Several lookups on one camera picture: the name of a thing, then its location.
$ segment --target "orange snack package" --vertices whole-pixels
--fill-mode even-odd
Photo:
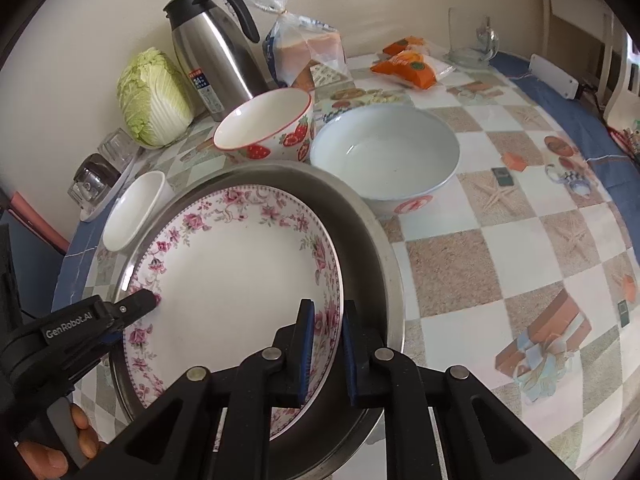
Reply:
[[[407,36],[406,38],[402,38],[402,40],[387,45],[382,49],[382,52],[390,56],[395,56],[396,54],[400,54],[409,45],[424,45],[424,40],[423,38],[416,38],[415,36]]]
[[[415,88],[426,90],[436,84],[453,67],[418,50],[407,49],[371,67],[377,74],[393,76]]]

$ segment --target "thermos label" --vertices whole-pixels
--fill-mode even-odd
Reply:
[[[200,98],[209,112],[217,114],[225,109],[201,69],[197,68],[193,72],[189,72],[189,79],[193,82],[193,86],[200,94]]]

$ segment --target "stainless steel basin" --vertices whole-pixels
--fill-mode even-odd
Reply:
[[[132,266],[162,226],[194,200],[239,184],[263,184],[287,191],[321,219],[334,242],[342,269],[345,299],[355,300],[364,325],[376,327],[390,348],[404,342],[402,284],[396,257],[373,213],[346,184],[324,171],[296,162],[252,162],[221,170],[176,197],[158,214],[132,250],[118,282],[115,300],[126,294]],[[130,384],[122,345],[112,352],[116,391],[131,418],[143,411]],[[334,366],[314,403],[300,420],[270,443],[271,480],[321,480],[344,464],[364,442],[382,410],[349,406],[344,356]]]

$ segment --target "white power adapter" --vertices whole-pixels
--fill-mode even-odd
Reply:
[[[575,99],[580,86],[578,81],[549,60],[533,54],[529,62],[529,71],[565,99]]]

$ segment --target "finger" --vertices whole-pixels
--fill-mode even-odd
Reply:
[[[89,427],[89,419],[86,413],[77,404],[71,405],[71,417],[78,430],[86,430]]]
[[[87,428],[78,432],[78,444],[87,458],[94,458],[98,454],[98,434],[94,428]]]
[[[38,480],[59,478],[66,474],[68,465],[61,451],[35,442],[21,442],[18,451]]]

